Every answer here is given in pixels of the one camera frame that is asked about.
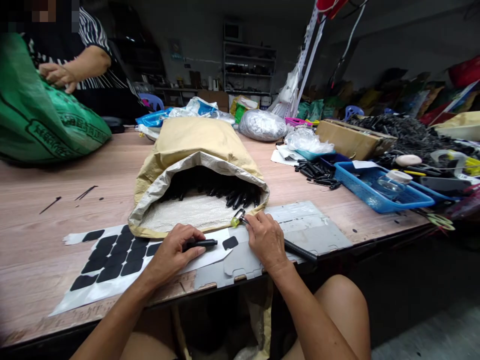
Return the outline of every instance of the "kraft paper bag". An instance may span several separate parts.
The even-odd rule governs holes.
[[[201,231],[230,226],[236,211],[226,207],[224,198],[189,191],[183,201],[158,201],[175,173],[195,166],[205,166],[257,185],[260,205],[256,208],[250,205],[245,210],[256,214],[265,208],[269,188],[228,122],[203,117],[166,119],[136,178],[135,208],[128,218],[135,236],[164,238],[177,223],[191,224]]]

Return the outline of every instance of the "blue plastic stool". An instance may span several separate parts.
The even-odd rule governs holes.
[[[350,117],[354,114],[362,115],[362,116],[365,115],[364,111],[358,106],[348,105],[345,108],[345,119],[343,121],[346,123],[350,119]]]
[[[146,93],[139,93],[138,96],[140,99],[147,100],[148,104],[153,108],[153,111],[158,111],[157,105],[160,107],[160,110],[165,110],[164,102],[158,96]]]

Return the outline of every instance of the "green bag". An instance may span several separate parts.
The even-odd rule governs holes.
[[[44,82],[19,34],[0,34],[0,158],[46,164],[87,155],[112,137],[105,121]]]
[[[312,101],[310,109],[308,110],[308,120],[311,122],[320,120],[322,117],[322,111],[324,109],[323,99]]]
[[[298,114],[296,115],[297,119],[305,120],[309,115],[310,103],[301,102],[298,104]]]

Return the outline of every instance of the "cardboard box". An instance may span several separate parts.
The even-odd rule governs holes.
[[[207,103],[216,103],[220,111],[229,112],[229,95],[225,91],[200,90],[198,97]]]
[[[394,136],[335,120],[320,121],[315,133],[321,142],[335,144],[337,153],[360,161],[383,154],[397,141]]]

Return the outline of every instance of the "scissors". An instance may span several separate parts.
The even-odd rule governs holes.
[[[429,213],[420,209],[411,209],[411,210],[414,213],[417,213],[427,218],[428,221],[430,221],[433,225],[439,227],[440,229],[447,230],[447,231],[455,230],[455,227],[453,226],[454,223],[449,219],[447,219],[445,216]]]

